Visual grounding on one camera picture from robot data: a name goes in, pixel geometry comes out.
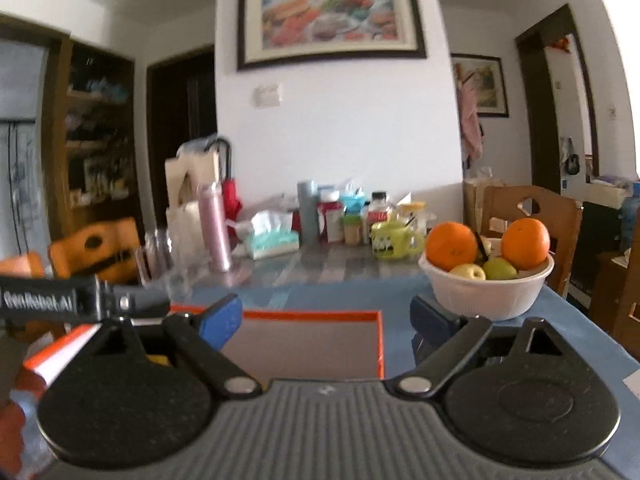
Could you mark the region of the person's left hand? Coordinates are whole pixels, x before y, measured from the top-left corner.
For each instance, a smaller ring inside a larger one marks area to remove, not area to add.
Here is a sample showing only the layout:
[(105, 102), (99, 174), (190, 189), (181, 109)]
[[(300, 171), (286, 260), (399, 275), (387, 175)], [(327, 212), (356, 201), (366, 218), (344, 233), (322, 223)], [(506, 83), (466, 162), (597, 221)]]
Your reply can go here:
[[(39, 401), (46, 391), (44, 379), (22, 367), (17, 373), (11, 393), (15, 399)], [(21, 404), (12, 398), (1, 408), (1, 471), (16, 478), (22, 469), (21, 452), (24, 448), (22, 430), (26, 424), (27, 415)]]

